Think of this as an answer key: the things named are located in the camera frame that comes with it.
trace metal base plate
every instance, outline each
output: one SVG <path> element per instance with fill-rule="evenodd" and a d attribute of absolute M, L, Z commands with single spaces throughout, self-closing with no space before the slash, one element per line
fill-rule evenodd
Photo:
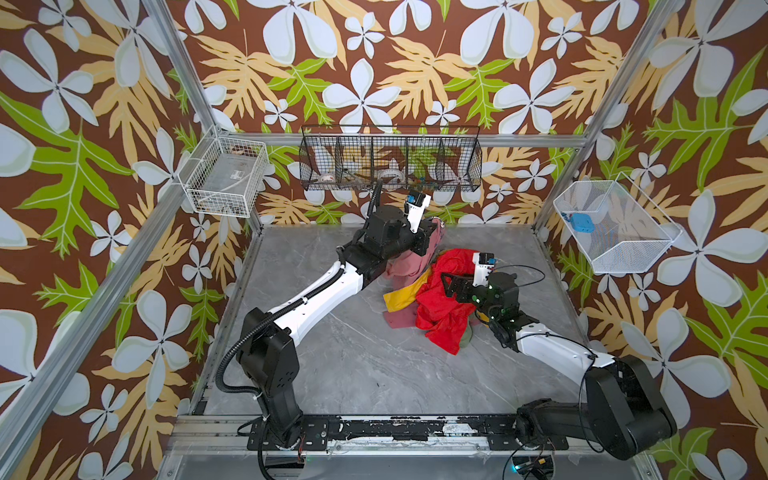
<path fill-rule="evenodd" d="M 260 422 L 256 422 L 248 438 L 248 450 L 258 449 Z M 510 451 L 521 447 L 515 438 L 514 415 L 392 415 L 355 416 L 305 415 L 301 425 L 301 441 L 292 450 L 319 452 L 328 442 L 354 439 L 391 439 L 393 442 L 429 442 L 440 438 L 485 438 L 492 451 Z M 565 437 L 550 438 L 555 450 L 567 450 Z M 268 434 L 264 451 L 279 449 Z"/>

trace small toy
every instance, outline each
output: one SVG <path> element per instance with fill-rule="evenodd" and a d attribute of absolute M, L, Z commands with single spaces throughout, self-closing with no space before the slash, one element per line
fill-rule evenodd
<path fill-rule="evenodd" d="M 563 219 L 569 222 L 577 232 L 594 232 L 594 223 L 592 223 L 591 217 L 587 214 L 563 214 Z"/>

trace gray marble floor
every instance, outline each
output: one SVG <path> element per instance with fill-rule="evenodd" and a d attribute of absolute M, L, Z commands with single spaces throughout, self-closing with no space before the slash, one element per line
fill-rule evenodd
<path fill-rule="evenodd" d="M 347 227 L 283 227 L 264 230 L 263 243 L 229 345 L 240 335 L 245 313 L 268 310 L 314 281 L 336 259 Z M 493 252 L 503 263 L 545 271 L 545 281 L 521 290 L 521 307 L 561 335 L 580 339 L 572 307 L 560 280 L 549 273 L 527 227 L 454 227 L 441 250 L 455 247 Z M 537 273 L 521 272 L 521 281 Z M 416 328 L 391 329 L 382 318 L 382 295 L 391 291 L 379 278 L 336 307 L 297 347 L 301 371 L 296 399 L 307 413 L 503 413 L 534 399 L 573 402 L 577 386 L 536 359 L 500 347 L 483 325 L 473 327 L 469 346 L 453 356 Z M 237 362 L 225 375 L 231 385 L 249 384 Z M 207 415 L 257 414 L 246 394 L 208 392 Z"/>

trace floral wallpaper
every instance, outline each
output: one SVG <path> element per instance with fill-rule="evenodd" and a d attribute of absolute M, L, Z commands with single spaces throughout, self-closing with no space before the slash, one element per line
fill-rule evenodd
<path fill-rule="evenodd" d="M 0 0 L 0 35 L 2 422 L 200 128 L 138 0 Z M 14 478 L 156 475 L 248 241 L 242 221 L 190 212 L 167 226 Z"/>
<path fill-rule="evenodd" d="M 668 479 L 768 477 L 767 28 L 763 0 L 686 2 L 581 166 L 683 229 L 650 271 L 594 275 L 556 214 L 540 232 L 592 344 L 659 380 Z"/>
<path fill-rule="evenodd" d="M 214 117 L 229 131 L 321 124 L 355 133 L 359 124 L 375 124 L 372 132 L 425 125 L 487 134 L 583 132 L 653 4 L 167 3 Z M 365 193 L 305 192 L 298 149 L 270 150 L 274 171 L 257 199 L 264 223 L 361 221 Z M 436 194 L 433 211 L 448 223 L 530 223 L 567 159 L 553 150 L 486 149 L 482 192 Z M 435 163 L 429 153 L 421 160 Z M 390 201 L 401 193 L 388 194 Z"/>

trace pile of clothes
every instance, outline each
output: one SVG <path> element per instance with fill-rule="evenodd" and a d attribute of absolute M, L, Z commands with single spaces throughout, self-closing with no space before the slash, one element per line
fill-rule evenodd
<path fill-rule="evenodd" d="M 397 290 L 384 296 L 387 305 L 384 318 L 392 328 L 415 326 L 426 330 L 430 341 L 456 355 L 472 338 L 469 316 L 475 311 L 475 306 L 445 296 L 440 274 L 474 274 L 472 254 L 476 250 L 446 250 L 430 265 L 443 235 L 442 222 L 439 219 L 434 221 L 439 224 L 430 238 L 425 256 L 406 252 L 391 260 L 387 266 L 384 277 L 390 278 Z"/>

